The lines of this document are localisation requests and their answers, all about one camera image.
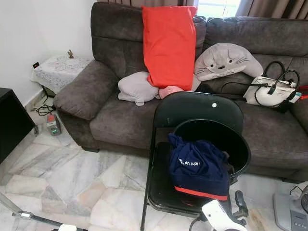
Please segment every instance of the black bucket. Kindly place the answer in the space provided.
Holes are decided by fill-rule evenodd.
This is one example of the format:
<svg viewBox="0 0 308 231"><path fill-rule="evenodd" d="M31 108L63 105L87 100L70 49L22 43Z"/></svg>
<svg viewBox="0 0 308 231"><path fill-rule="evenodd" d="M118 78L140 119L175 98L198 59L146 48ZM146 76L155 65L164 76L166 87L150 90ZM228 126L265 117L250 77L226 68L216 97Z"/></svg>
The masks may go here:
<svg viewBox="0 0 308 231"><path fill-rule="evenodd" d="M228 162L234 167L234 173L230 174L232 183L250 164L251 154L245 139L219 122L205 119L187 120L175 128L174 134L185 141L210 141L221 151L226 151L230 156Z"/></svg>

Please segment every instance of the white wall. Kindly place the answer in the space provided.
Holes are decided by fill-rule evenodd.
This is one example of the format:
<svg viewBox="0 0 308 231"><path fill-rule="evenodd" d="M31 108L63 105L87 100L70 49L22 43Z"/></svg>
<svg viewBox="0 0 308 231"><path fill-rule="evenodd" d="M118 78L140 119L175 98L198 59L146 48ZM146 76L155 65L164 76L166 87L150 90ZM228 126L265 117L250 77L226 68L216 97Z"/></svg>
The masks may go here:
<svg viewBox="0 0 308 231"><path fill-rule="evenodd" d="M0 87L22 104L41 91L31 82L32 64L54 54L93 58L90 11L96 0L1 0Z"/></svg>

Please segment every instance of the blue cloth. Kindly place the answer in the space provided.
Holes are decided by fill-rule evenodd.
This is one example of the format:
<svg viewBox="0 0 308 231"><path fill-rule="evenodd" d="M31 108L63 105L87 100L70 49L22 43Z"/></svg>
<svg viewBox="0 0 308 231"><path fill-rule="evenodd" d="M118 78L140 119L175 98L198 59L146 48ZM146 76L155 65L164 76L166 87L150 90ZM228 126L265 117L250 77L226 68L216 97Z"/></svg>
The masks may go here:
<svg viewBox="0 0 308 231"><path fill-rule="evenodd" d="M169 172L176 189L207 193L210 198L228 195L229 175L224 167L228 160L221 150L204 140L187 142L173 133L168 138L173 146Z"/></svg>

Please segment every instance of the sofa backrest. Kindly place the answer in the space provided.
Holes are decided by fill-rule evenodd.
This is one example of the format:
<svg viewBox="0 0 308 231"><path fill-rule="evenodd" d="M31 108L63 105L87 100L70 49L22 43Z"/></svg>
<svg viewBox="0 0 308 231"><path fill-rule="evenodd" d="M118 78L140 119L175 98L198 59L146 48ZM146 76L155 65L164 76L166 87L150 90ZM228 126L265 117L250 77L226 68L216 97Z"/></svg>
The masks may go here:
<svg viewBox="0 0 308 231"><path fill-rule="evenodd" d="M205 18L195 17L196 56L202 52ZM119 78L147 71L143 61L141 8L96 2L91 12L92 51L97 61L108 65Z"/></svg>
<svg viewBox="0 0 308 231"><path fill-rule="evenodd" d="M216 43L234 43L247 48L264 68L271 61L281 61L286 69L300 73L300 85L308 85L308 20L259 17L209 19L204 50ZM273 67L269 77L275 78L279 73L279 67ZM210 85L217 85L217 82L212 81Z"/></svg>

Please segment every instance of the red pillow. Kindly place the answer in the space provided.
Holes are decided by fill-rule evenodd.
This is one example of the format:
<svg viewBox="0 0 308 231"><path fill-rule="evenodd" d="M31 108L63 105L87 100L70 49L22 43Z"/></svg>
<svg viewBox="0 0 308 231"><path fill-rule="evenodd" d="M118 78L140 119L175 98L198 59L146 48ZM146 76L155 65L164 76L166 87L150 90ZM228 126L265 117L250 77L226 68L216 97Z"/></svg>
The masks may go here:
<svg viewBox="0 0 308 231"><path fill-rule="evenodd" d="M191 90L196 11L194 6L142 7L144 63L153 86Z"/></svg>

